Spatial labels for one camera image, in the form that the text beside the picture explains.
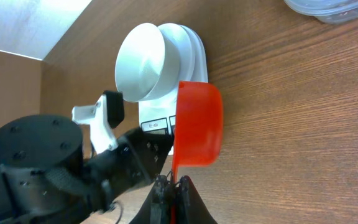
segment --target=brown wall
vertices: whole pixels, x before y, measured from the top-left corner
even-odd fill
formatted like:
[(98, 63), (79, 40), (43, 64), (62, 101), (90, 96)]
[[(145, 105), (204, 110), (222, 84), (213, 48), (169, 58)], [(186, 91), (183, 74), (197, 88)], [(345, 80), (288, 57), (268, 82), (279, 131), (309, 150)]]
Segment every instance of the brown wall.
[(0, 127), (40, 112), (41, 61), (0, 52)]

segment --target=clear plastic container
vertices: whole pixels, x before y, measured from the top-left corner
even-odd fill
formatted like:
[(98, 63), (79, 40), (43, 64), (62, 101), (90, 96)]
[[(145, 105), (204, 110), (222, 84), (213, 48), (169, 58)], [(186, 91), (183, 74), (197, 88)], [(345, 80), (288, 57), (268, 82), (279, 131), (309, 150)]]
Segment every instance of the clear plastic container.
[(294, 11), (331, 24), (358, 18), (358, 0), (284, 0)]

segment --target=white wall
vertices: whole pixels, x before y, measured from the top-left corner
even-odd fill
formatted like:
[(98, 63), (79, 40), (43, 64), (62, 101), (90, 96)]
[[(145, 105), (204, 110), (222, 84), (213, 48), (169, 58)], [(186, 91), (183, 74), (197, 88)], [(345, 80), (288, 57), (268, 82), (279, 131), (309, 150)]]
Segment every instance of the white wall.
[(0, 50), (44, 59), (91, 0), (0, 0)]

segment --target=wooden surface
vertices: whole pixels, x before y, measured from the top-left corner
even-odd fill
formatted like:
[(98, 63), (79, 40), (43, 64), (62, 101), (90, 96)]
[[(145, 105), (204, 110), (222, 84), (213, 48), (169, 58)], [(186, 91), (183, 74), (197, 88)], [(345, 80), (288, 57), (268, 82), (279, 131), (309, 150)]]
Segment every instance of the wooden surface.
[(0, 52), (0, 127), (40, 113), (41, 61)]
[[(218, 223), (358, 223), (358, 20), (322, 24), (277, 0), (94, 0), (45, 60), (42, 112), (70, 116), (115, 89), (119, 47), (143, 22), (184, 24), (203, 40), (223, 147), (211, 167), (180, 173)], [(118, 134), (138, 125), (137, 105), (125, 106)], [(123, 223), (148, 191), (121, 197)]]

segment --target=wire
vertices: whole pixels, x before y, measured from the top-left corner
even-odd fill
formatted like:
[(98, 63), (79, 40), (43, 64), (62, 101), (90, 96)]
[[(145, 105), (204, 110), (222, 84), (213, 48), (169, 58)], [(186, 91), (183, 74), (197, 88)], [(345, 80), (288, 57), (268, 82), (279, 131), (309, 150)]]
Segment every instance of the wire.
[(119, 210), (120, 210), (119, 211), (119, 217), (118, 217), (118, 220), (116, 222), (116, 224), (118, 224), (121, 221), (122, 214), (124, 213), (124, 206), (120, 201), (115, 201), (115, 202), (112, 203), (112, 205), (113, 205), (114, 209), (116, 209), (116, 205), (118, 205)]

